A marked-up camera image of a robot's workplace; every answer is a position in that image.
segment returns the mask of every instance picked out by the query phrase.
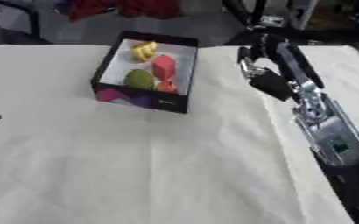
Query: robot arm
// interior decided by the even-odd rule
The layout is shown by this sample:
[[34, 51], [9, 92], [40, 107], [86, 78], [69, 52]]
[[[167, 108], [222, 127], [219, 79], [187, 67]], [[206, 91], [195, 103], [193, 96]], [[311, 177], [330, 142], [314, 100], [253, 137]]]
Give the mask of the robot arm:
[[[266, 58], [281, 75], [254, 62]], [[359, 131], [301, 50], [287, 39], [264, 35], [250, 49], [240, 47], [238, 61], [250, 85], [281, 101], [293, 98], [296, 123], [343, 205], [359, 223]]]

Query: red block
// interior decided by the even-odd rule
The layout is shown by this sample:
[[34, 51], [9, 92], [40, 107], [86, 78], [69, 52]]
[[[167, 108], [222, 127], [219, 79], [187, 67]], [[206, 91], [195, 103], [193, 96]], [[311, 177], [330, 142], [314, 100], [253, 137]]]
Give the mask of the red block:
[[162, 55], [152, 62], [153, 75], [162, 81], [171, 79], [175, 75], [175, 60]]

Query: cardboard box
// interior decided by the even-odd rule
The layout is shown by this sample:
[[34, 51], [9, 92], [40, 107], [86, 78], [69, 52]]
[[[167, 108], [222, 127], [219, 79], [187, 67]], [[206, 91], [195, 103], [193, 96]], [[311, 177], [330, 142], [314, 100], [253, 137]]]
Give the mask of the cardboard box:
[[[148, 61], [137, 61], [132, 57], [130, 49], [145, 41], [157, 42], [158, 49]], [[97, 69], [91, 85], [99, 101], [186, 113], [197, 52], [198, 40], [194, 38], [125, 31]], [[176, 74], [172, 81], [178, 93], [134, 88], [124, 84], [126, 75], [133, 69], [143, 69], [152, 74], [152, 61], [161, 55], [176, 61]], [[154, 83], [157, 86], [159, 79], [155, 78]]]

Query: green ball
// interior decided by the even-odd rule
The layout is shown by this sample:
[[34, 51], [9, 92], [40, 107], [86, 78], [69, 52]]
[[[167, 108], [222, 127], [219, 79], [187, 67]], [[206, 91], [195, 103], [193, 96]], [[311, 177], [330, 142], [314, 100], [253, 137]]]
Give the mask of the green ball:
[[124, 84], [130, 88], [142, 88], [149, 90], [153, 90], [155, 87], [152, 75], [142, 69], [135, 69], [130, 71], [126, 75]]

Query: white table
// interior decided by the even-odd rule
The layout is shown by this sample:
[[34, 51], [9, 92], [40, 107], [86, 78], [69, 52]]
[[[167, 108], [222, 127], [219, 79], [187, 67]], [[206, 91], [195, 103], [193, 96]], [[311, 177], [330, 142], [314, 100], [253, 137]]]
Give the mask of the white table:
[[[108, 49], [0, 46], [1, 224], [351, 223], [236, 48], [200, 50], [188, 115], [95, 101]], [[359, 127], [359, 54], [304, 51]]]

